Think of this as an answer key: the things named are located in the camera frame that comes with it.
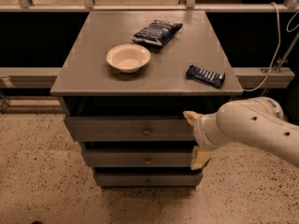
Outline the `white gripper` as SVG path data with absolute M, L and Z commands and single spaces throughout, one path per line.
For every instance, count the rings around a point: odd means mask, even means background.
M 193 136 L 198 144 L 192 151 L 191 169 L 199 170 L 210 160 L 213 154 L 211 150 L 231 143 L 232 139 L 218 127 L 217 113 L 203 115 L 184 111 L 183 116 L 193 126 Z

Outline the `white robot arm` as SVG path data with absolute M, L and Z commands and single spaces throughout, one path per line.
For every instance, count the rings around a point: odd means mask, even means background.
M 278 102 L 269 97 L 235 100 L 213 114 L 185 111 L 197 145 L 192 151 L 191 169 L 199 170 L 212 151 L 231 142 L 267 151 L 299 166 L 299 126 L 284 118 Z

